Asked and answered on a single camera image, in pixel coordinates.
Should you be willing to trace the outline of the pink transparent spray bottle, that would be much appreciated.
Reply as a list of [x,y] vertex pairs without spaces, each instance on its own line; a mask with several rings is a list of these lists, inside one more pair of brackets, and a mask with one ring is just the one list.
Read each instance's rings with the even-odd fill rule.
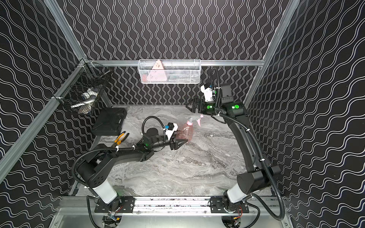
[[192,123],[185,123],[181,127],[178,127],[176,139],[187,140],[190,142],[193,138],[194,126]]

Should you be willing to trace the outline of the pink spray nozzle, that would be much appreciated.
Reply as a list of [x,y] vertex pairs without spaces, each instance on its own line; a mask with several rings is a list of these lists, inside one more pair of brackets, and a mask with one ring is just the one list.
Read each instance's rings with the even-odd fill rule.
[[201,126],[201,119],[204,117],[202,114],[194,115],[191,117],[188,117],[188,121],[186,122],[189,126],[192,126],[194,121],[198,123],[199,126]]

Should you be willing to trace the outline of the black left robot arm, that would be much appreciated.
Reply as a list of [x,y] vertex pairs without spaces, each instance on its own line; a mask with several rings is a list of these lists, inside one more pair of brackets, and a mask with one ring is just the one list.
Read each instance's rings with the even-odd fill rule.
[[75,181],[88,187],[100,198],[100,205],[108,212],[118,212],[122,208],[121,196],[108,181],[112,169],[128,162],[146,162],[157,149],[169,147],[178,150],[188,142],[178,136],[180,131],[176,123],[163,124],[155,117],[147,117],[141,126],[142,138],[130,147],[118,145],[107,147],[98,145],[95,149],[81,155],[73,163],[71,174]]

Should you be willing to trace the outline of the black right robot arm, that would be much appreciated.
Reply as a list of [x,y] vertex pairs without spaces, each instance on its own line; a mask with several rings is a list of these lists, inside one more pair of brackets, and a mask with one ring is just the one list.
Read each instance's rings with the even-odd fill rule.
[[[277,187],[275,176],[280,173],[280,167],[272,165],[264,154],[242,102],[235,101],[229,84],[223,84],[218,76],[218,70],[213,68],[210,82],[201,87],[203,98],[195,97],[186,104],[192,113],[210,116],[219,123],[226,124],[232,131],[243,155],[246,172],[238,174],[237,183],[223,194],[223,207],[231,212],[239,206],[247,206],[248,200],[255,198],[264,209],[278,221],[285,218],[283,197]],[[270,187],[278,200],[279,214],[270,209],[264,200],[256,193]]]

